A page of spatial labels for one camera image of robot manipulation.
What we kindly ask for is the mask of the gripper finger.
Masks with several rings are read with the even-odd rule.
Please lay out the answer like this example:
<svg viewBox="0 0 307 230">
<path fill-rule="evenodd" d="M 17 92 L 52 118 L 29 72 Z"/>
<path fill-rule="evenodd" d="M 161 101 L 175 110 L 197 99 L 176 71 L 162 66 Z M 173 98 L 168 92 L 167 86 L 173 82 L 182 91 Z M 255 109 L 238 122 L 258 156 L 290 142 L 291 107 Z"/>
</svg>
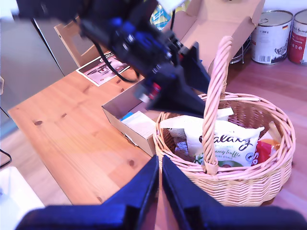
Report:
<svg viewBox="0 0 307 230">
<path fill-rule="evenodd" d="M 186 84 L 183 69 L 160 69 L 145 78 L 148 110 L 202 118 L 205 102 Z"/>
<path fill-rule="evenodd" d="M 198 42 L 195 42 L 190 49 L 184 47 L 180 53 L 180 64 L 184 69 L 186 84 L 202 93 L 207 93 L 210 76 L 199 58 Z"/>
<path fill-rule="evenodd" d="M 181 230 L 221 230 L 222 205 L 163 157 L 162 186 Z"/>
<path fill-rule="evenodd" d="M 103 203 L 105 230 L 139 230 L 155 200 L 159 186 L 159 160 L 152 157 L 120 190 Z"/>
</svg>

